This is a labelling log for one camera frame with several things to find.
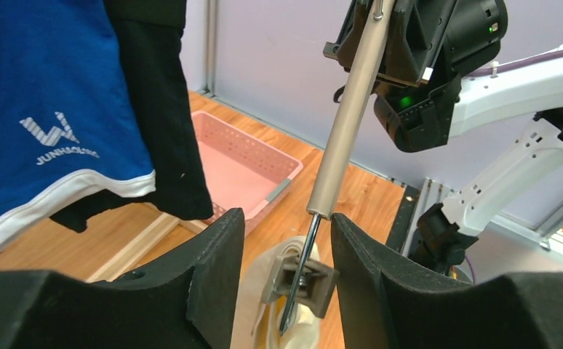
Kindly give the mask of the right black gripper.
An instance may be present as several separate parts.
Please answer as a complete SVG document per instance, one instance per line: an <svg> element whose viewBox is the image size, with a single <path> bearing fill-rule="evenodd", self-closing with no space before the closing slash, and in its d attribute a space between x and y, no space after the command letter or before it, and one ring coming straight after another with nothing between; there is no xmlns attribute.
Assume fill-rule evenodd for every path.
<svg viewBox="0 0 563 349"><path fill-rule="evenodd" d="M507 28L504 1L396 1L377 79L402 87L440 71L467 76L495 58Z"/></svg>

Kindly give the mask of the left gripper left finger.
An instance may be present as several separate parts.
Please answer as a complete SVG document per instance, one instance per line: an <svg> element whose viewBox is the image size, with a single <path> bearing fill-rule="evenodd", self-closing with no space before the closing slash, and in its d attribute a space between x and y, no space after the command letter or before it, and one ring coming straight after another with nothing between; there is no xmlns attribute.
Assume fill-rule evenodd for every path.
<svg viewBox="0 0 563 349"><path fill-rule="evenodd" d="M0 271L0 348L229 348L244 229L230 209L113 281Z"/></svg>

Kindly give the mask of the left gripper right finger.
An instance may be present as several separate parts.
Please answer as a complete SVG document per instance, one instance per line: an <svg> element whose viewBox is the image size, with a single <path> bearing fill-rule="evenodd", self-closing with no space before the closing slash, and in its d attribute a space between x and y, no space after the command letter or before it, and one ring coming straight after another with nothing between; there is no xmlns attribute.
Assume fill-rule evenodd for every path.
<svg viewBox="0 0 563 349"><path fill-rule="evenodd" d="M347 348L563 348L563 273L508 273L468 284L331 220Z"/></svg>

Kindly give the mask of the beige underwear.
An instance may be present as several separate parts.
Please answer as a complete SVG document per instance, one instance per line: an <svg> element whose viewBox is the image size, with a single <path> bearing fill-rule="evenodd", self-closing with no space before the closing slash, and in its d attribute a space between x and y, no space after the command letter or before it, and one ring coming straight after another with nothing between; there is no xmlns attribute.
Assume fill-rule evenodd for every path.
<svg viewBox="0 0 563 349"><path fill-rule="evenodd" d="M276 257L287 252L300 252L304 241L303 236L291 237L258 255L248 267L239 283L231 349L318 347L321 319L315 317L307 306L296 305L291 326L281 337L279 322L286 298L281 297L272 303L261 302Z"/></svg>

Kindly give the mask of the beige clip hanger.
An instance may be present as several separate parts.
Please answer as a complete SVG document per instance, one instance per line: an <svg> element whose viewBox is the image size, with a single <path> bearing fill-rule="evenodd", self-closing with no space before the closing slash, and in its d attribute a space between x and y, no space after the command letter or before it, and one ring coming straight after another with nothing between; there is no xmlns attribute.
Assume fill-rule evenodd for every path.
<svg viewBox="0 0 563 349"><path fill-rule="evenodd" d="M364 24L345 90L306 207L307 212L312 214L312 219L279 322L281 337L290 328L290 319L297 302L300 279L307 260L311 256L321 220L331 218L332 210L337 203L367 101L386 48L388 22L394 6L394 0L373 1Z"/></svg>

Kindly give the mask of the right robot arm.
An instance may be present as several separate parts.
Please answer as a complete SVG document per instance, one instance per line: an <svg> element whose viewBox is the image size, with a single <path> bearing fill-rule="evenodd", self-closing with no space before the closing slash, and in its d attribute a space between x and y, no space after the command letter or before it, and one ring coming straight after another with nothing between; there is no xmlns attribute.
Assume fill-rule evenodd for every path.
<svg viewBox="0 0 563 349"><path fill-rule="evenodd" d="M508 32L499 58L509 61L553 48L563 41L563 1L508 1ZM370 169L415 185L430 178L460 188L510 145L526 116L498 121L455 137L447 145L417 155L395 149L372 112L367 112L359 137L359 158ZM514 271L563 272L563 247L544 249L519 234L563 200L563 169L540 182L505 210L507 226L490 223L469 251L464 270L479 280Z"/></svg>

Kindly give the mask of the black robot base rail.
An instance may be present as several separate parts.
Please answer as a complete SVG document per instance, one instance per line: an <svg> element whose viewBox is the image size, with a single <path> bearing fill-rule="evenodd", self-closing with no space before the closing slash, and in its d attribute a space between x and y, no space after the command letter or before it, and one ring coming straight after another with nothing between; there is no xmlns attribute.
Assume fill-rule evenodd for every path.
<svg viewBox="0 0 563 349"><path fill-rule="evenodd" d="M410 223L415 211L416 200L419 196L419 189L412 186L405 187L396 216L391 226L391 230L386 240L386 246L396 252L402 252L402 247L404 246L404 242L406 241L407 235L410 231Z"/></svg>

